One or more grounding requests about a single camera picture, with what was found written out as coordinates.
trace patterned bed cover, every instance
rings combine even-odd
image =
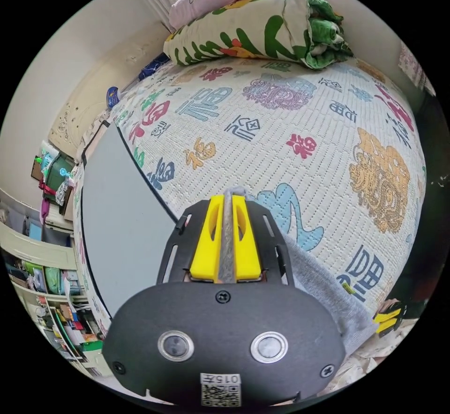
[[[110,121],[175,217],[243,185],[370,313],[408,259],[426,182],[419,136],[401,91],[360,60],[322,71],[262,59],[170,62]],[[76,253],[106,334],[110,319],[84,259],[83,176],[80,166]]]

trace gray fabric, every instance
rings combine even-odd
[[[220,253],[219,279],[223,283],[234,282],[233,210],[232,195],[248,198],[244,188],[233,188],[225,192],[222,248]],[[310,253],[302,250],[289,236],[284,239],[291,259],[295,287],[316,298],[331,314],[345,345],[347,356],[356,351],[376,331],[365,307],[350,295]]]

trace bookshelf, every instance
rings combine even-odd
[[[7,223],[0,222],[0,252],[24,309],[53,348],[79,372],[90,378],[111,376],[70,232],[42,226],[38,212],[0,195],[0,208],[8,211]],[[79,295],[72,294],[74,289]]]
[[[37,291],[33,291],[31,289],[25,288],[25,287],[15,283],[14,281],[11,281],[11,283],[13,284],[14,288],[16,289],[16,292],[24,292],[24,293],[30,294],[34,297],[44,297],[47,301],[50,301],[50,302],[67,301],[66,296],[59,296],[59,295],[55,295],[55,294],[45,294],[43,292],[37,292]],[[88,300],[86,295],[70,296],[70,299],[75,300],[75,301],[87,301]]]

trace label sticker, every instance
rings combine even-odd
[[[200,384],[202,385],[202,406],[241,406],[239,374],[201,373]]]

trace yellow clamp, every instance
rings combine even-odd
[[[189,269],[193,280],[218,282],[224,196],[211,197],[194,259]],[[261,277],[261,264],[255,244],[245,197],[232,196],[234,272],[236,281]]]
[[[389,314],[377,314],[374,317],[374,323],[380,324],[376,332],[381,333],[384,330],[394,326],[397,323],[397,316],[401,313],[401,309],[390,312]]]

